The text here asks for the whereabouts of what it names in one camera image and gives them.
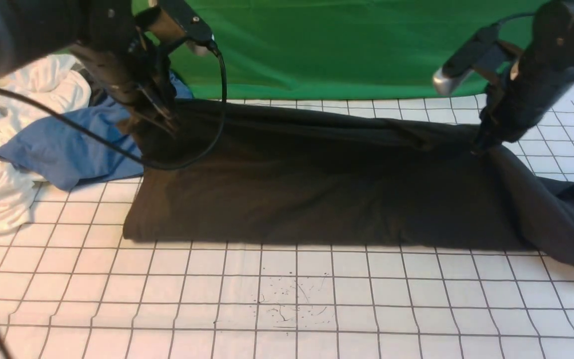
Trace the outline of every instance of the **blue cloth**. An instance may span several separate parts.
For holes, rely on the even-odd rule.
[[[193,97],[180,80],[174,76],[170,78],[177,98]],[[64,115],[123,150],[141,156],[132,136],[121,134],[116,128],[115,124],[128,118],[129,113],[112,98],[108,97],[102,105]],[[0,147],[0,159],[18,168],[39,173],[65,191],[78,184],[143,175],[143,166],[53,117],[35,121]]]

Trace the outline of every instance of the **cloth fold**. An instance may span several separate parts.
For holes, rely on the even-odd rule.
[[[28,96],[57,112],[82,109],[87,107],[90,86],[71,70],[75,63],[72,55],[50,55],[0,79],[0,88]],[[0,96],[0,146],[45,115],[30,105]],[[35,180],[43,178],[0,161],[0,232],[30,221]]]
[[[174,75],[170,80],[177,98],[191,98],[191,91]],[[130,116],[123,106],[106,96],[96,107],[64,114],[114,145],[140,157],[141,151],[131,136],[122,134],[116,124]],[[32,123],[0,147],[0,159],[17,168],[38,173],[60,190],[78,184],[103,182],[143,174],[143,166],[126,159],[94,139],[53,117]]]

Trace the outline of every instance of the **green screen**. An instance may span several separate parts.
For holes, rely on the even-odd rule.
[[[479,28],[542,0],[188,0],[214,30],[230,98],[378,99],[436,96],[433,73]],[[135,0],[135,11],[147,0]],[[525,46],[530,20],[502,38]],[[172,56],[199,98],[220,95],[213,57]],[[471,77],[457,95],[479,93]]]

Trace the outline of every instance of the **grid paper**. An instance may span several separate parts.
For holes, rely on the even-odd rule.
[[[478,123],[484,96],[245,101]],[[574,181],[574,88],[508,145]],[[0,235],[0,332],[18,359],[574,359],[574,268],[539,252],[132,243],[140,178],[38,186]]]

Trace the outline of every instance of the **black cloth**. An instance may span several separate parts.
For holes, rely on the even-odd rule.
[[[178,109],[187,136],[134,134],[146,156],[187,159],[212,139],[219,105]],[[229,105],[214,152],[186,170],[145,171],[124,236],[537,248],[574,266],[574,182],[535,177],[503,146],[472,155],[476,130]]]

